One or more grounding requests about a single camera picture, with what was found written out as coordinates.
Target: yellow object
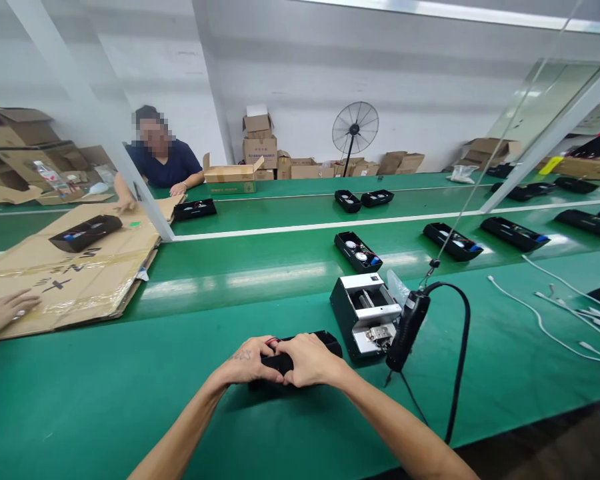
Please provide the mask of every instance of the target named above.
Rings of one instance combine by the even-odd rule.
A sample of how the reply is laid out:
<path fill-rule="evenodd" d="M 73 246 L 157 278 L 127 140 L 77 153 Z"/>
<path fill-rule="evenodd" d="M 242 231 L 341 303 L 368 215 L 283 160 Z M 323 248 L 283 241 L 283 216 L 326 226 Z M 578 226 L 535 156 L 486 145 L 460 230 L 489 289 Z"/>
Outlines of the yellow object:
<path fill-rule="evenodd" d="M 562 160 L 564 160 L 564 157 L 551 157 L 551 160 L 549 160 L 547 162 L 547 164 L 542 168 L 542 170 L 540 170 L 540 172 L 538 172 L 540 175 L 548 175 L 551 173 L 551 171 L 556 168 L 556 166 L 558 165 L 558 163 L 562 162 Z"/>

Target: black cable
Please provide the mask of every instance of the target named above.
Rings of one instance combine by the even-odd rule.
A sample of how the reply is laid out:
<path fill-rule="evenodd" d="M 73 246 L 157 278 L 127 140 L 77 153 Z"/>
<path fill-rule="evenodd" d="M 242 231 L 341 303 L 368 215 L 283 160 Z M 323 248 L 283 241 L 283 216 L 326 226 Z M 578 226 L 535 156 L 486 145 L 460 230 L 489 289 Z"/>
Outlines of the black cable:
<path fill-rule="evenodd" d="M 465 357 L 467 356 L 467 342 L 469 340 L 469 323 L 471 321 L 471 307 L 469 306 L 469 299 L 460 288 L 446 282 L 436 282 L 426 287 L 422 292 L 425 295 L 430 294 L 436 288 L 447 286 L 456 290 L 462 297 L 462 302 L 465 304 L 465 326 L 462 331 L 462 341 L 460 344 L 460 357 L 458 358 L 458 370 L 455 374 L 455 384 L 453 386 L 453 399 L 451 400 L 451 412 L 449 414 L 449 423 L 447 424 L 447 434 L 445 435 L 445 443 L 451 442 L 451 436 L 453 435 L 453 426 L 455 424 L 455 414 L 458 410 L 458 396 L 460 396 L 460 383 L 462 382 L 462 372 L 465 368 Z"/>
<path fill-rule="evenodd" d="M 411 387 L 409 386 L 409 382 L 407 382 L 407 379 L 405 378 L 405 374 L 400 372 L 400 376 L 402 377 L 402 380 L 405 381 L 405 385 L 407 386 L 407 390 L 409 390 L 411 400 L 413 400 L 413 402 L 415 403 L 415 407 L 418 409 L 418 412 L 420 412 L 420 417 L 422 418 L 422 421 L 425 423 L 426 426 L 429 426 L 429 422 L 427 421 L 425 414 L 422 412 L 420 405 L 418 405 L 418 402 L 415 399 L 415 395 L 413 394 L 413 392 L 411 391 Z"/>

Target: silver metal device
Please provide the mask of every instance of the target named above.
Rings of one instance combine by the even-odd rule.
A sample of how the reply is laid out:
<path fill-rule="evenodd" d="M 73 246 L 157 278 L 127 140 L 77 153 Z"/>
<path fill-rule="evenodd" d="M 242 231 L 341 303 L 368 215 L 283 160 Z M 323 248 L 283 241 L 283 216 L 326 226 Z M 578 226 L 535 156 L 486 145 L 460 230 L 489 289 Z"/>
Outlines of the silver metal device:
<path fill-rule="evenodd" d="M 331 307 L 352 359 L 386 353 L 395 336 L 402 307 L 377 273 L 340 277 Z"/>

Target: forearm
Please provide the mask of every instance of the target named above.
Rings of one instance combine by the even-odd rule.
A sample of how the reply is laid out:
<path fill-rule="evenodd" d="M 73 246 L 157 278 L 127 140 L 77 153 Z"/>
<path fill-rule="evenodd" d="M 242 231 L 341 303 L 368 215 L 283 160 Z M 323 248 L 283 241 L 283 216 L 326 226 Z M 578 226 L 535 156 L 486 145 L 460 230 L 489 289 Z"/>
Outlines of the forearm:
<path fill-rule="evenodd" d="M 204 172 L 198 172 L 198 173 L 194 173 L 193 175 L 190 175 L 186 178 L 186 180 L 184 180 L 184 183 L 188 189 L 190 188 L 194 188 L 198 185 L 200 185 L 201 183 L 204 183 L 205 181 L 205 174 Z"/>
<path fill-rule="evenodd" d="M 182 478 L 211 416 L 227 390 L 212 375 L 182 411 L 178 420 L 129 476 L 130 480 Z"/>
<path fill-rule="evenodd" d="M 113 188 L 116 192 L 116 195 L 118 195 L 119 199 L 133 198 L 131 190 L 129 190 L 129 187 L 127 186 L 127 183 L 125 182 L 124 178 L 122 178 L 120 172 L 115 174 L 115 178 L 113 180 Z"/>
<path fill-rule="evenodd" d="M 333 386 L 360 410 L 414 479 L 477 478 L 469 466 L 424 423 L 353 370 L 344 369 Z"/>

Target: standing fan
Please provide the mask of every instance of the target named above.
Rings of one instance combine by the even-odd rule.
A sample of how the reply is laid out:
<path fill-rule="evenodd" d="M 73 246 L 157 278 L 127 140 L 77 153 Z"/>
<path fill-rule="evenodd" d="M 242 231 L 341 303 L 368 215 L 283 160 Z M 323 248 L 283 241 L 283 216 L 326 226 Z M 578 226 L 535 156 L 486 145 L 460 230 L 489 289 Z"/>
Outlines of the standing fan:
<path fill-rule="evenodd" d="M 342 153 L 347 151 L 347 146 L 349 148 L 344 177 L 351 154 L 362 152 L 371 144 L 378 133 L 378 122 L 378 112 L 367 102 L 352 103 L 336 117 L 331 132 L 333 144 Z"/>

